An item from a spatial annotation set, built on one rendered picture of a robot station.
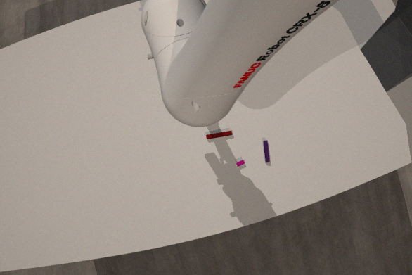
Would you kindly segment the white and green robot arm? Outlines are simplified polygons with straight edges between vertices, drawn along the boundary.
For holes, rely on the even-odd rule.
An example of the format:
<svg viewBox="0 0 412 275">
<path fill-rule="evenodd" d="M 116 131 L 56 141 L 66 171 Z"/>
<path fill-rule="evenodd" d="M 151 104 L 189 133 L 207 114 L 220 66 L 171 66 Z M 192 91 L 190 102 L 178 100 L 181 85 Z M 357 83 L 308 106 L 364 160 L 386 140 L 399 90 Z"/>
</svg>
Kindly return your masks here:
<svg viewBox="0 0 412 275">
<path fill-rule="evenodd" d="M 339 0 L 147 0 L 141 25 L 178 121 L 223 119 L 262 67 Z"/>
</svg>

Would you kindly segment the purple rod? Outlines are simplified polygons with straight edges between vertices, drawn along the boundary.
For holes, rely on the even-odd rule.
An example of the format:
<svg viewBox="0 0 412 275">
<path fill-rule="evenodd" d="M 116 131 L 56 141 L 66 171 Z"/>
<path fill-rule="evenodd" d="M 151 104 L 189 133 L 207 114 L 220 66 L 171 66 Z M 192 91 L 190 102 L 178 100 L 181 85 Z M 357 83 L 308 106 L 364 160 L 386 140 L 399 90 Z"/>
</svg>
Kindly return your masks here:
<svg viewBox="0 0 412 275">
<path fill-rule="evenodd" d="M 265 162 L 270 162 L 269 161 L 268 141 L 264 141 L 264 154 L 265 154 Z"/>
</svg>

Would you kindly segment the dark red rod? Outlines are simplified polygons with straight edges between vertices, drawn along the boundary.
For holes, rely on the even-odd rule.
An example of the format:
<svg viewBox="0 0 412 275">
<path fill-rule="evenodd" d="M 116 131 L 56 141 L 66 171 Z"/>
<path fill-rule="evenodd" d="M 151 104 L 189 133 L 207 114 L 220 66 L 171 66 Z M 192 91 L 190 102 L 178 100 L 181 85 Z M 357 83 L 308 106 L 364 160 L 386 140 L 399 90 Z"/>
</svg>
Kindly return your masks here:
<svg viewBox="0 0 412 275">
<path fill-rule="evenodd" d="M 232 135 L 232 131 L 228 131 L 228 132 L 220 132 L 220 133 L 216 133 L 216 134 L 208 134 L 206 135 L 207 139 L 213 139 L 213 138 L 218 138 L 218 137 L 222 137 L 222 136 L 229 136 Z"/>
</svg>

